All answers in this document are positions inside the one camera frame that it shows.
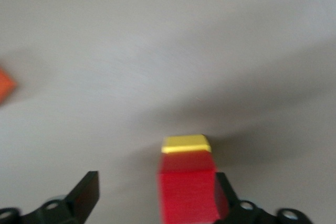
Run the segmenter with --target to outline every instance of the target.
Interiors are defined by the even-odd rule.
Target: red block
[[[161,216],[165,224],[213,223],[216,167],[208,151],[162,154],[159,171]]]

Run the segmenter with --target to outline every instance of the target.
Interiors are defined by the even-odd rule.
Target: white table surface
[[[0,0],[0,208],[100,171],[87,224],[159,223],[168,135],[202,133],[241,198],[331,224],[336,0]]]

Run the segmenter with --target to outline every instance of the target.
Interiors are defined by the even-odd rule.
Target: yellow top
[[[161,147],[162,153],[208,151],[211,147],[204,135],[170,136]]]

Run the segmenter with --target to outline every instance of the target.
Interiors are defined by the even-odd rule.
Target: orange block
[[[0,69],[0,103],[12,92],[16,83]]]

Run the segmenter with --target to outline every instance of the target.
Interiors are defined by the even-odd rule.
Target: screw hole
[[[53,202],[53,203],[50,203],[48,206],[46,206],[46,209],[51,210],[51,209],[54,209],[57,206],[58,206],[58,203]]]
[[[288,219],[298,220],[298,216],[296,214],[294,214],[292,211],[286,210],[282,214],[283,214],[283,216],[285,216]]]
[[[7,217],[11,216],[12,212],[8,211],[8,212],[3,212],[2,214],[0,214],[0,220],[1,219],[6,219]]]
[[[240,203],[240,206],[242,208],[246,209],[246,210],[253,210],[252,204],[250,204],[249,202],[246,202],[246,201]]]

